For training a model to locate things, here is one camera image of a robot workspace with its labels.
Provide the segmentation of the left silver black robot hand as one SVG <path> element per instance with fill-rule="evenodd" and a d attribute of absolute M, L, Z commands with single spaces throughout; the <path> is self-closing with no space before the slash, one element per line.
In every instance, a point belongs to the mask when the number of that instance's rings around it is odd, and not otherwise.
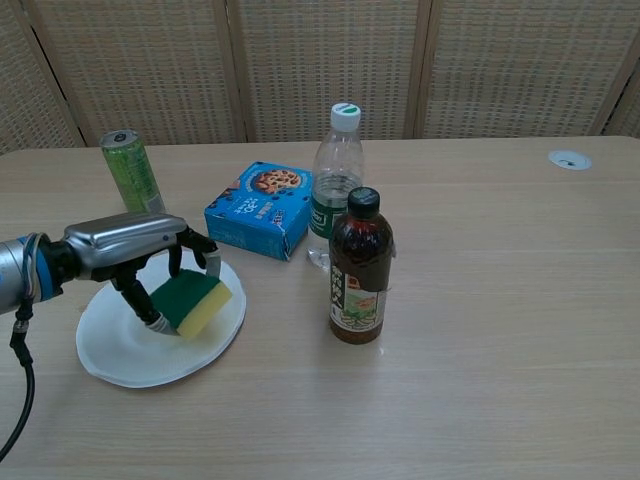
<path fill-rule="evenodd" d="M 109 281 L 148 329 L 177 335 L 177 324 L 153 305 L 137 272 L 166 250 L 169 274 L 177 277 L 184 247 L 208 274 L 220 273 L 215 241 L 191 229 L 183 218 L 162 213 L 125 213 L 68 226 L 61 240 L 45 245 L 45 257 L 57 286 L 73 279 Z"/>

